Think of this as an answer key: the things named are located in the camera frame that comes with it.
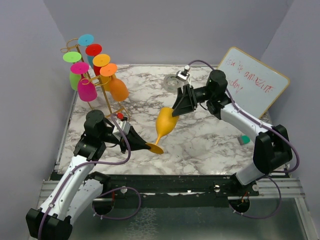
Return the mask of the yellow wine glass front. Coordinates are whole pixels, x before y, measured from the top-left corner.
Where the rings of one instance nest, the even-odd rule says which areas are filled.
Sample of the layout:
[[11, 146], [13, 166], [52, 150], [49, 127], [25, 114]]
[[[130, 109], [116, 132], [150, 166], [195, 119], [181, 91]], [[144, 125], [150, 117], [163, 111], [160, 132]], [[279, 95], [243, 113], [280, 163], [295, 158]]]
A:
[[159, 155], [164, 153], [164, 150], [159, 146], [159, 142], [162, 137], [170, 134], [174, 130], [180, 118], [179, 116], [173, 116], [173, 111], [174, 110], [170, 107], [163, 107], [159, 111], [159, 114], [155, 122], [157, 139], [155, 143], [146, 143], [146, 145], [150, 147], [150, 152]]

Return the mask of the orange wine glass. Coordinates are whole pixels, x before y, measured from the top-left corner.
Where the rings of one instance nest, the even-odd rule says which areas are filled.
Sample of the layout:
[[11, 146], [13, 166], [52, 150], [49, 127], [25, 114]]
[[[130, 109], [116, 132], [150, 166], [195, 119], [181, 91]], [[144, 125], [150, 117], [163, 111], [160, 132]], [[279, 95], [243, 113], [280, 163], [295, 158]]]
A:
[[117, 70], [115, 63], [109, 63], [101, 67], [99, 73], [104, 90], [110, 92], [115, 101], [122, 102], [128, 98], [129, 91], [125, 83], [116, 77]]

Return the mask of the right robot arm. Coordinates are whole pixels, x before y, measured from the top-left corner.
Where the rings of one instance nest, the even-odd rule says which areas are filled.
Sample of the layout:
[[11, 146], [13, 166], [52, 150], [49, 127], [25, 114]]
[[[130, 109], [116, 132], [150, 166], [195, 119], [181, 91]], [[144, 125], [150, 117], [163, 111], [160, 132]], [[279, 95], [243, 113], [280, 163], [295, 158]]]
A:
[[247, 191], [248, 184], [288, 163], [293, 154], [287, 129], [268, 124], [242, 110], [228, 95], [227, 86], [225, 73], [214, 69], [205, 86], [194, 88], [188, 83], [179, 87], [172, 116], [194, 112], [199, 104], [205, 103], [211, 115], [249, 137], [254, 144], [252, 163], [236, 172], [229, 184], [230, 191], [240, 196]]

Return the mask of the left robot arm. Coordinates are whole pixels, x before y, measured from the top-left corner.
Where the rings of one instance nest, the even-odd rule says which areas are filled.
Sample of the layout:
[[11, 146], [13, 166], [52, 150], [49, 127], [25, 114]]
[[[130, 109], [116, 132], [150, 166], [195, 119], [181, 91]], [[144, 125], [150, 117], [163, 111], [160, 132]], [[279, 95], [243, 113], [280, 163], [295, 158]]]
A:
[[100, 110], [86, 114], [84, 133], [75, 146], [67, 171], [49, 197], [37, 209], [26, 214], [31, 237], [38, 240], [67, 240], [79, 215], [97, 197], [114, 197], [110, 177], [93, 168], [100, 162], [106, 144], [120, 151], [150, 150], [151, 147], [120, 113], [107, 119]]

